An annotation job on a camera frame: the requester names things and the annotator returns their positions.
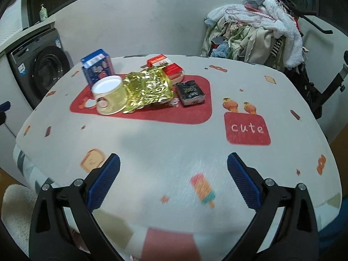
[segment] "white wall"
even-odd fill
[[[77,0],[55,14],[62,45],[76,64],[103,48],[112,57],[199,55],[204,18],[241,0]]]
[[[320,18],[309,18],[322,29],[333,31],[333,34],[326,35],[304,19],[299,20],[300,29],[304,34],[303,46],[309,50],[306,64],[308,76],[315,87],[323,92],[343,67],[343,54],[348,50],[348,37]],[[330,143],[348,122],[348,77],[343,84],[347,89],[342,93],[338,89],[331,96],[323,105],[323,116],[318,120]]]

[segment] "white towel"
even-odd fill
[[[2,222],[13,240],[27,256],[29,256],[31,216],[36,198],[35,191],[13,184],[6,189],[2,202]]]
[[[295,22],[287,13],[284,13],[276,1],[265,0],[263,5],[270,16],[281,21],[286,27],[286,31],[283,32],[283,35],[286,37],[283,57],[284,66],[294,68],[303,63],[302,37]]]

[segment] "tablecloth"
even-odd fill
[[[151,56],[112,62],[117,74],[126,74],[139,71]],[[86,160],[99,166],[110,153],[118,154],[121,171],[97,221],[109,238],[123,233],[110,238],[116,248],[146,260],[158,251],[165,251],[158,258],[184,251],[187,260],[221,260],[233,247],[255,212],[227,171],[232,152],[281,186],[303,182],[319,229],[337,216],[341,185],[335,159],[308,105],[285,75],[232,60],[168,57],[185,70],[184,81],[195,79],[202,87],[204,104],[186,109],[174,101],[162,110],[101,116],[89,100],[78,64],[24,123],[16,141],[22,157],[43,177],[65,186],[87,176]],[[197,175],[213,189],[214,207],[195,192],[192,178]],[[107,230],[111,221],[115,226]],[[176,238],[182,241],[177,248],[162,242]],[[269,233],[263,246],[271,239]]]

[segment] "food container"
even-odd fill
[[[97,111],[101,115],[115,114],[126,105],[128,100],[123,80],[118,75],[104,77],[92,86]]]
[[[163,54],[157,55],[153,58],[150,58],[147,60],[147,67],[152,68],[156,66],[161,66],[164,64],[171,64],[171,60],[169,60],[166,56]]]
[[[90,88],[100,79],[115,75],[110,56],[103,49],[81,59],[82,71]]]

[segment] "blue towel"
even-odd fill
[[[216,49],[213,49],[211,57],[227,59],[228,56],[228,44],[222,43]]]

